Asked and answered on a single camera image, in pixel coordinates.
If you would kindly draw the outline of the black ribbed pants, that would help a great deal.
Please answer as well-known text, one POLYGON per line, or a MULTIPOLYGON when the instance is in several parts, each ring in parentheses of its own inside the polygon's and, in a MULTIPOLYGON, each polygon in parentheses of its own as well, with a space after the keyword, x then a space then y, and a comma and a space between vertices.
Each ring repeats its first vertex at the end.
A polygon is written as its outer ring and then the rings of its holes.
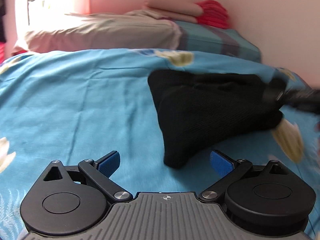
POLYGON ((267 85, 253 74, 159 69, 148 85, 163 135, 163 162, 174 169, 222 141, 274 129, 283 118, 279 106, 263 101, 267 85))

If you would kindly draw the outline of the blue floral bed sheet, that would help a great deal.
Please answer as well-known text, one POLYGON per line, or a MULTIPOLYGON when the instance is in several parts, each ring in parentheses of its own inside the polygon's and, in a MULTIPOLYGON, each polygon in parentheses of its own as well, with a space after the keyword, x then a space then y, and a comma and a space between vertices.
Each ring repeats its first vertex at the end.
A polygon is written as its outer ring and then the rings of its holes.
POLYGON ((180 170, 163 163, 163 139, 147 83, 156 69, 255 74, 274 68, 219 54, 155 49, 24 53, 1 65, 1 137, 15 152, 1 172, 1 239, 17 239, 20 203, 52 160, 76 165, 120 153, 112 180, 131 193, 201 192, 219 176, 210 152, 180 170))

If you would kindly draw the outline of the folded red cloth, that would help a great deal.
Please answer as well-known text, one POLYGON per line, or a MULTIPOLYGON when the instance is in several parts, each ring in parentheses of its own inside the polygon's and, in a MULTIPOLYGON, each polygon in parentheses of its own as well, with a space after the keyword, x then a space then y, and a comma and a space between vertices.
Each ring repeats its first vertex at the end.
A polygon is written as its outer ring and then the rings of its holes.
POLYGON ((219 2, 205 0, 196 3, 196 5, 202 9, 202 14, 195 17, 198 24, 220 29, 230 28, 228 11, 219 2))

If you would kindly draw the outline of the blue plaid pillow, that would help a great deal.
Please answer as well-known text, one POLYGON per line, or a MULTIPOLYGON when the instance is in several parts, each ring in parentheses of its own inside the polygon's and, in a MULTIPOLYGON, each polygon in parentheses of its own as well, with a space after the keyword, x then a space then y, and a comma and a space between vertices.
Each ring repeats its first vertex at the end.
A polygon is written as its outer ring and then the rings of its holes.
POLYGON ((260 49, 236 30, 183 21, 177 21, 176 24, 182 32, 179 50, 201 51, 261 62, 260 49))

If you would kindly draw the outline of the folded pink cloth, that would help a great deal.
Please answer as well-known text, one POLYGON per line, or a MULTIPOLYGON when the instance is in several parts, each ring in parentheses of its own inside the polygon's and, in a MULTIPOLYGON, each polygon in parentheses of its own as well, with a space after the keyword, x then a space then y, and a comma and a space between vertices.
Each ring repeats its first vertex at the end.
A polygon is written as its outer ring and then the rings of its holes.
POLYGON ((203 15, 203 9, 184 0, 145 0, 143 9, 154 11, 177 21, 197 23, 197 17, 203 15))

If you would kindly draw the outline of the grey beige pillow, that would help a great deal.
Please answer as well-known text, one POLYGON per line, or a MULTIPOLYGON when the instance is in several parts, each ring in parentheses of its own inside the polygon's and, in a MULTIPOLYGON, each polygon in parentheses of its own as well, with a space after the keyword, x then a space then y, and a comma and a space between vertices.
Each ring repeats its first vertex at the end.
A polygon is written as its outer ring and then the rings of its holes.
POLYGON ((64 14, 29 25, 12 53, 114 48, 175 50, 181 37, 175 22, 149 10, 120 15, 64 14))

